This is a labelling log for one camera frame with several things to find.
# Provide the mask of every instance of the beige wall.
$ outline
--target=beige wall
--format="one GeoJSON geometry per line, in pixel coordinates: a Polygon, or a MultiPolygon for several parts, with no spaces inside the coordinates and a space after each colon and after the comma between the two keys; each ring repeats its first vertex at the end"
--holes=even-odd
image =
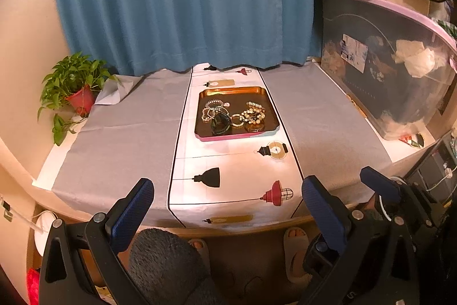
{"type": "Polygon", "coordinates": [[[55,0],[0,0],[0,15],[0,138],[36,178],[53,145],[52,113],[37,123],[41,82],[68,46],[55,0]]]}
{"type": "MultiPolygon", "coordinates": [[[[2,167],[0,194],[24,217],[33,216],[35,201],[2,167]]],[[[13,218],[12,222],[7,221],[3,218],[3,212],[3,208],[0,208],[0,264],[17,292],[28,303],[26,272],[31,262],[27,262],[27,244],[31,229],[17,218],[13,218]]]]}

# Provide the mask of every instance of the orange tray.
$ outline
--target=orange tray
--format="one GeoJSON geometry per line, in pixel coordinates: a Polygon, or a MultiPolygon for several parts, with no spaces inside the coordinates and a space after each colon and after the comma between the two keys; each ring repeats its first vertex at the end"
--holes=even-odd
{"type": "Polygon", "coordinates": [[[229,140],[234,138],[244,138],[255,136],[265,132],[275,131],[279,127],[279,120],[270,102],[270,98],[265,88],[262,87],[227,87],[206,89],[200,92],[198,98],[197,120],[195,122],[195,135],[201,141],[229,140]],[[253,101],[265,108],[265,127],[259,132],[249,132],[244,127],[232,127],[230,132],[221,136],[214,136],[211,132],[210,123],[202,120],[202,110],[209,100],[218,99],[229,102],[230,106],[226,109],[229,115],[241,113],[248,107],[247,102],[253,101]]]}

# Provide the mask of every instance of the green plant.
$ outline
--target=green plant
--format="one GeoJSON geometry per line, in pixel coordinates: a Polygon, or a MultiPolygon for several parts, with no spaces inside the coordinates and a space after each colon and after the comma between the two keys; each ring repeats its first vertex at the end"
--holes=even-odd
{"type": "Polygon", "coordinates": [[[59,114],[54,115],[53,119],[53,134],[54,134],[54,143],[57,146],[60,146],[64,141],[65,137],[67,136],[67,132],[70,131],[71,133],[76,133],[73,130],[73,127],[78,123],[81,123],[84,120],[82,118],[80,121],[66,121],[63,119],[59,114]]]}
{"type": "Polygon", "coordinates": [[[44,88],[41,93],[41,107],[37,117],[43,109],[59,109],[68,105],[67,97],[78,92],[86,84],[92,91],[100,91],[105,81],[111,77],[104,67],[104,60],[88,60],[88,55],[77,52],[65,57],[54,67],[54,71],[43,79],[44,88]]]}

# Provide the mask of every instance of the gray tablecloth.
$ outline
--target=gray tablecloth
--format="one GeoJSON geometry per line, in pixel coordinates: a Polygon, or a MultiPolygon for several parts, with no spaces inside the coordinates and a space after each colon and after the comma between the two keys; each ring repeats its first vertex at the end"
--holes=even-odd
{"type": "Polygon", "coordinates": [[[182,227],[168,209],[175,148],[191,73],[162,70],[116,105],[95,105],[52,191],[70,207],[107,212],[137,181],[153,181],[143,224],[182,227]]]}
{"type": "MultiPolygon", "coordinates": [[[[371,191],[360,169],[391,164],[381,142],[338,87],[315,65],[282,65],[261,72],[304,177],[316,175],[345,203],[371,191]]],[[[168,195],[175,148],[191,74],[159,71],[116,105],[93,107],[67,154],[53,192],[70,207],[108,211],[141,177],[155,199],[143,224],[179,227],[168,195]]],[[[306,215],[302,203],[294,216],[306,215]]]]}
{"type": "MultiPolygon", "coordinates": [[[[314,63],[283,64],[261,76],[289,136],[304,177],[316,175],[345,204],[365,202],[373,192],[360,182],[365,166],[392,164],[366,120],[314,63]]],[[[301,208],[296,215],[303,215],[301,208]]]]}

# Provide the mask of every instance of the potted plant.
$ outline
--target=potted plant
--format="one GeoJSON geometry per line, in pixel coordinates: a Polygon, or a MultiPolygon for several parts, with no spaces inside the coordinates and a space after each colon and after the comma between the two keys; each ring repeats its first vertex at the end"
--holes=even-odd
{"type": "MultiPolygon", "coordinates": [[[[88,57],[81,52],[67,56],[53,67],[52,73],[44,77],[38,118],[43,109],[57,110],[69,104],[83,119],[89,114],[95,102],[94,92],[103,89],[111,74],[104,67],[106,61],[90,61],[88,57]]],[[[72,128],[80,122],[66,121],[59,114],[55,114],[54,143],[60,145],[67,131],[73,132],[72,128]]]]}

